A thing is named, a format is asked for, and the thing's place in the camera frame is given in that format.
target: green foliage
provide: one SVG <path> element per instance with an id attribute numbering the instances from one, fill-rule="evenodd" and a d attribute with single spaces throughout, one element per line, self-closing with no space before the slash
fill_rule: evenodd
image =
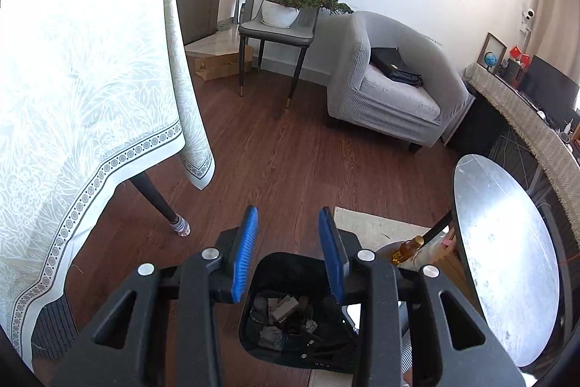
<path id="1" fill-rule="evenodd" d="M 285 7 L 303 9 L 308 7 L 322 7 L 331 14 L 352 14 L 353 10 L 345 3 L 337 0 L 267 0 Z"/>

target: bonsai plant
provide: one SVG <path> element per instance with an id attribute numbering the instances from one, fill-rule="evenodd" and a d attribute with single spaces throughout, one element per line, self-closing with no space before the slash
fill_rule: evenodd
<path id="1" fill-rule="evenodd" d="M 352 14 L 353 10 L 337 0 L 264 0 L 263 22 L 274 27 L 289 28 L 298 17 L 300 9 L 327 9 L 332 14 Z"/>

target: gray armchair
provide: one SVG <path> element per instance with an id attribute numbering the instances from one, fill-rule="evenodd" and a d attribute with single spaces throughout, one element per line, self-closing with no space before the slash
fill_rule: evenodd
<path id="1" fill-rule="evenodd" d="M 398 48 L 424 86 L 396 83 L 370 65 L 370 48 Z M 355 12 L 327 88 L 328 113 L 378 132 L 433 146 L 465 105 L 468 92 L 433 41 L 396 20 Z"/>

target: black trash can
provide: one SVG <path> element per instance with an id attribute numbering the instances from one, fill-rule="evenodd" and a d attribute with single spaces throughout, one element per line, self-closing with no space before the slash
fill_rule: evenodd
<path id="1" fill-rule="evenodd" d="M 284 335 L 282 351 L 258 345 L 266 324 L 250 316 L 254 298 L 291 295 L 307 296 L 314 333 Z M 299 369 L 323 369 L 352 374 L 355 368 L 358 335 L 345 320 L 331 295 L 326 267 L 320 259 L 290 253 L 273 253 L 263 258 L 254 272 L 239 327 L 244 349 L 256 359 Z"/>

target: chair seat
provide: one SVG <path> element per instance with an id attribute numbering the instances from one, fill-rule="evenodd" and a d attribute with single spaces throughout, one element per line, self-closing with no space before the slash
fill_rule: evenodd
<path id="1" fill-rule="evenodd" d="M 304 25 L 295 21 L 290 28 L 281 29 L 272 27 L 262 22 L 262 15 L 258 15 L 254 20 L 244 22 L 238 27 L 240 35 L 244 37 L 257 38 L 258 40 L 274 41 L 297 47 L 310 45 L 314 40 L 313 25 Z"/>
<path id="2" fill-rule="evenodd" d="M 375 65 L 366 67 L 360 91 L 381 103 L 430 122 L 441 113 L 424 88 L 391 81 Z"/>

